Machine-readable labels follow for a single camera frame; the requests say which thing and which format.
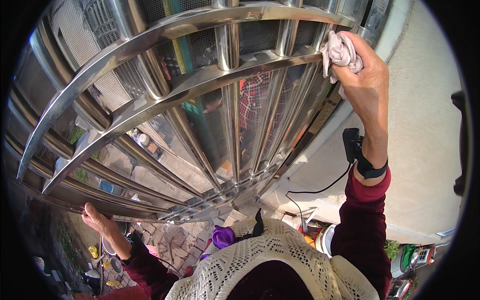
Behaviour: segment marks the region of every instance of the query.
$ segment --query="yellow object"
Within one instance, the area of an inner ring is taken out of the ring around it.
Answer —
[[[98,258],[98,250],[95,246],[88,247],[88,250],[92,254],[93,258]]]
[[[113,281],[107,281],[106,282],[106,285],[108,285],[109,287],[117,286],[119,284],[120,284],[120,282],[118,280],[113,280]]]

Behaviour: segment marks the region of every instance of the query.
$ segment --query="green plant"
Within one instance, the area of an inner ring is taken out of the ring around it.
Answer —
[[[71,144],[74,144],[79,138],[82,137],[82,135],[85,133],[85,130],[78,126],[74,126],[72,128],[72,131],[70,132],[70,137],[68,138],[68,141]]]
[[[61,221],[57,220],[57,238],[59,239],[60,244],[65,251],[65,255],[72,265],[72,269],[76,272],[82,272],[82,269],[79,267],[76,258],[82,257],[82,252],[80,249],[75,248],[73,244],[73,237],[68,228]]]
[[[100,158],[100,151],[98,151],[97,153],[93,154],[92,155],[92,158],[96,161],[98,161],[98,159]]]
[[[75,172],[73,173],[73,177],[75,177],[77,180],[81,182],[87,182],[87,172],[80,168],[75,170]]]
[[[72,131],[70,132],[70,137],[68,138],[68,141],[71,143],[71,144],[74,144],[76,141],[78,141],[79,138],[82,137],[82,135],[85,134],[85,130],[83,130],[82,128],[78,127],[78,126],[74,126],[72,128]],[[98,151],[97,153],[93,154],[92,155],[92,158],[96,161],[98,161],[100,157],[100,151]]]
[[[399,246],[400,244],[396,240],[385,241],[384,251],[389,259],[394,259],[397,253],[400,252],[400,250],[398,249]]]

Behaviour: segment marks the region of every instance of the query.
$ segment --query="woman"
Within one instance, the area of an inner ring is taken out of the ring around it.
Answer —
[[[362,154],[373,169],[382,169],[387,162],[388,68],[359,35],[342,33],[353,42],[364,68],[357,74],[348,67],[333,69],[363,122]],[[383,300],[391,279],[383,251],[390,170],[366,179],[357,166],[348,176],[331,260],[287,224],[251,218],[231,227],[234,236],[210,244],[193,275],[178,280],[145,246],[130,245],[117,225],[89,203],[83,220],[107,238],[150,299]]]

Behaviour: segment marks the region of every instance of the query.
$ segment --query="knitted hat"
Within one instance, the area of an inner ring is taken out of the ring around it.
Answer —
[[[239,237],[251,233],[255,224],[249,218],[231,228]],[[205,254],[211,255],[200,261],[191,277],[175,282],[166,300],[227,299],[245,275],[271,260],[292,267],[315,300],[379,299],[367,278],[345,258],[337,255],[329,260],[281,220],[265,218],[261,236],[221,250],[211,243]]]

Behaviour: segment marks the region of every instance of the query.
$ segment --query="black cable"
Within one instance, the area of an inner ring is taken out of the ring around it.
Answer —
[[[290,201],[292,201],[298,208],[299,208],[299,211],[300,211],[300,221],[301,221],[301,228],[302,228],[302,231],[303,231],[303,215],[301,213],[301,209],[300,209],[300,206],[292,200],[292,198],[290,198],[288,196],[288,193],[292,193],[292,194],[317,194],[317,193],[320,193],[320,192],[323,192],[323,191],[326,191],[328,190],[329,188],[332,187],[332,185],[334,185],[335,183],[337,183],[340,179],[342,179],[347,173],[348,171],[350,171],[350,167],[352,166],[352,164],[348,164],[348,168],[347,170],[345,171],[345,173],[342,174],[342,176],[338,177],[334,182],[332,182],[332,184],[330,184],[329,186],[327,186],[326,188],[324,188],[323,190],[319,190],[319,191],[316,191],[316,192],[307,192],[307,191],[304,191],[304,192],[294,192],[294,191],[288,191],[286,194],[285,194],[285,197],[287,197],[288,199],[290,199]]]
[[[174,271],[175,273],[177,273],[178,276],[180,276],[180,279],[183,278],[182,274],[180,274],[180,272],[177,270],[177,268],[175,268],[171,263],[169,263],[169,262],[167,262],[167,261],[165,261],[165,260],[163,260],[163,259],[161,259],[161,258],[159,258],[159,257],[157,257],[157,259],[158,259],[158,260],[161,260],[161,261],[163,261],[163,262],[165,262],[165,263],[167,263],[169,266],[171,266],[171,267],[173,268],[172,271]]]

